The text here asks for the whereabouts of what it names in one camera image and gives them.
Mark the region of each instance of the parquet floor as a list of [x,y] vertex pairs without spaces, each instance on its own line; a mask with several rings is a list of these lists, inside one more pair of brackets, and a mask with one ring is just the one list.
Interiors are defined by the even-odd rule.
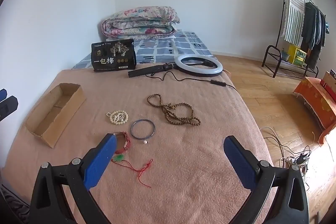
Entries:
[[[223,67],[231,72],[231,80],[251,111],[259,128],[271,127],[279,136],[283,145],[294,152],[302,151],[306,145],[312,150],[306,191],[309,201],[311,223],[317,212],[321,217],[328,211],[336,198],[336,135],[329,134],[327,142],[319,146],[317,139],[321,134],[314,115],[292,92],[300,80],[288,76],[271,77],[271,72],[261,67],[261,62],[236,57],[216,56]],[[261,130],[264,137],[272,131]],[[272,139],[265,139],[272,157],[273,165],[279,166],[281,152]],[[285,157],[291,155],[284,148]]]

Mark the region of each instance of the blue bangle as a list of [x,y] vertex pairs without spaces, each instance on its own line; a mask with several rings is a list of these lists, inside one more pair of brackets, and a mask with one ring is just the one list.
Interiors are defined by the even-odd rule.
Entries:
[[[152,132],[150,135],[148,135],[148,136],[146,136],[146,137],[144,137],[144,138],[136,137],[136,136],[133,135],[133,132],[132,132],[134,125],[135,125],[137,122],[141,122],[141,121],[146,121],[146,122],[149,122],[149,123],[151,123],[151,124],[153,125],[153,132]],[[132,137],[135,138],[135,139],[137,139],[137,140],[146,140],[146,139],[149,139],[149,138],[152,137],[152,136],[154,135],[154,133],[155,133],[155,124],[154,124],[151,120],[148,120],[148,119],[140,119],[140,120],[136,120],[136,121],[131,125],[130,133],[131,133]]]

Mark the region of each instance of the red bracelet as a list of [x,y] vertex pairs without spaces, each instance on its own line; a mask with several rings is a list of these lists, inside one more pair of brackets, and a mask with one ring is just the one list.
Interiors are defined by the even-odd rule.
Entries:
[[115,135],[115,137],[117,138],[117,143],[118,143],[118,137],[125,137],[125,144],[124,144],[124,147],[122,149],[119,149],[119,150],[116,150],[114,153],[115,154],[123,154],[125,153],[131,146],[131,140],[130,138],[128,137],[128,134],[127,132],[114,132],[113,135]]

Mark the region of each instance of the potted plant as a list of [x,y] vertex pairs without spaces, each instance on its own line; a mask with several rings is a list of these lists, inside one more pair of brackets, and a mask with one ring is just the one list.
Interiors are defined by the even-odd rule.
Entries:
[[288,58],[289,58],[289,54],[286,53],[283,48],[282,48],[282,51],[281,51],[281,58],[285,61],[288,61]]

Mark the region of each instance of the floral quilt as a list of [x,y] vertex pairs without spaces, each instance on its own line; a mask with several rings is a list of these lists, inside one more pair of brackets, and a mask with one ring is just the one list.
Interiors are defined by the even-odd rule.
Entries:
[[180,23],[176,11],[168,6],[138,7],[113,14],[102,23],[109,38],[159,39],[171,37]]

